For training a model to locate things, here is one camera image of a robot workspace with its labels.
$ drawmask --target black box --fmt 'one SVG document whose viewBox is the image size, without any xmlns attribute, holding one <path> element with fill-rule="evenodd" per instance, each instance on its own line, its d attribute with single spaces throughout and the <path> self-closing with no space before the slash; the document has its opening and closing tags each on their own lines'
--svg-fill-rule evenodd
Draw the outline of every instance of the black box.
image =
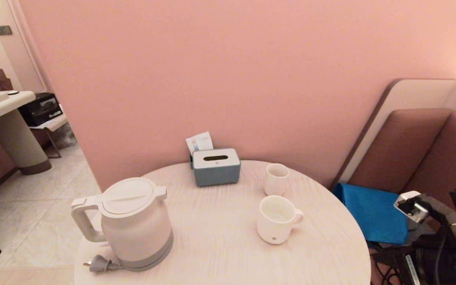
<svg viewBox="0 0 456 285">
<path fill-rule="evenodd" d="M 36 99 L 19 107 L 20 115 L 30 127 L 39 126 L 63 114 L 54 93 L 37 93 Z"/>
</svg>

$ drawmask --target round table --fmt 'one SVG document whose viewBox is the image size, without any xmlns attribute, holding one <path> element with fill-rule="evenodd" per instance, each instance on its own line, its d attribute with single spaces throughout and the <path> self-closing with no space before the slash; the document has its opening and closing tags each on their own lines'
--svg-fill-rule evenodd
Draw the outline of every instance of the round table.
<svg viewBox="0 0 456 285">
<path fill-rule="evenodd" d="M 195 185 L 188 163 L 144 175 L 167 187 L 175 238 L 170 254 L 147 271 L 94 274 L 82 265 L 94 255 L 117 259 L 106 243 L 83 238 L 76 256 L 75 284 L 368 285 L 369 250 L 355 219 L 330 191 L 295 170 L 290 170 L 284 197 L 306 219 L 282 245 L 270 245 L 258 236 L 256 219 L 265 197 L 267 165 L 242 161 L 238 183 L 202 188 Z M 95 227 L 99 216 L 93 219 Z"/>
</svg>

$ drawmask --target kettle lid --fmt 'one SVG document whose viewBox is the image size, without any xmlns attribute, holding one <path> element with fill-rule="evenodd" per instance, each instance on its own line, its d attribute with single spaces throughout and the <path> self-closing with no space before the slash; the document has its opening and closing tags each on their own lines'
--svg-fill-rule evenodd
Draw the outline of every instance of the kettle lid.
<svg viewBox="0 0 456 285">
<path fill-rule="evenodd" d="M 146 178 L 125 179 L 110 186 L 101 195 L 100 202 L 109 213 L 130 213 L 154 200 L 154 197 L 157 196 L 154 188 L 156 188 L 156 184 Z"/>
</svg>

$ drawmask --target kettle handle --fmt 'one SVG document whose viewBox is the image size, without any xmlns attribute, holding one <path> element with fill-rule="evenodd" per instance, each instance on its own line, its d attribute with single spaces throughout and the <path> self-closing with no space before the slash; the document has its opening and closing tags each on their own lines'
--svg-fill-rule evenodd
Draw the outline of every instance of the kettle handle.
<svg viewBox="0 0 456 285">
<path fill-rule="evenodd" d="M 86 214 L 86 210 L 98 209 L 98 204 L 95 203 L 96 196 L 75 199 L 71 204 L 71 216 L 76 222 L 85 239 L 91 242 L 106 241 L 103 232 L 96 231 Z"/>
</svg>

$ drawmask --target kettle base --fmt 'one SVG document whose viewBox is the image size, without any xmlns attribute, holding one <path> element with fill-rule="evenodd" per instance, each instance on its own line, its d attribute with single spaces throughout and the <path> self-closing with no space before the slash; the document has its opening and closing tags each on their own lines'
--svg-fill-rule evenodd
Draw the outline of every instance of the kettle base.
<svg viewBox="0 0 456 285">
<path fill-rule="evenodd" d="M 158 265 L 161 261 L 163 261 L 166 256 L 170 253 L 170 250 L 172 250 L 172 245 L 173 245 L 173 231 L 170 231 L 170 236 L 168 237 L 168 240 L 165 242 L 165 245 L 160 248 L 155 254 L 149 256 L 148 258 L 139 260 L 139 261 L 124 261 L 119 259 L 119 264 L 124 267 L 124 269 L 129 270 L 129 271 L 145 271 L 149 270 L 152 267 L 155 267 Z"/>
</svg>

